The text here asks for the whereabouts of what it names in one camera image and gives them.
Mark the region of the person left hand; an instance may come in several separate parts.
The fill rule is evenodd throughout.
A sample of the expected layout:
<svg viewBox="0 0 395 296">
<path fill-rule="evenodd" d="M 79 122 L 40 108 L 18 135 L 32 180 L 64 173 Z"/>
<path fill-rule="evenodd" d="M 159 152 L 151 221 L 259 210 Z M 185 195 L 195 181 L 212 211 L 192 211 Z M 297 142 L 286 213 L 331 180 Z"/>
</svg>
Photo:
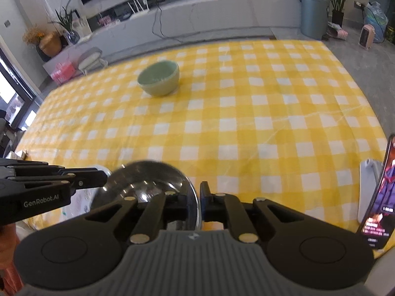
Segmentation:
<svg viewBox="0 0 395 296">
<path fill-rule="evenodd" d="M 23 282 L 13 262 L 19 243 L 15 224 L 1 226 L 1 295 L 15 295 L 23 288 Z"/>
</svg>

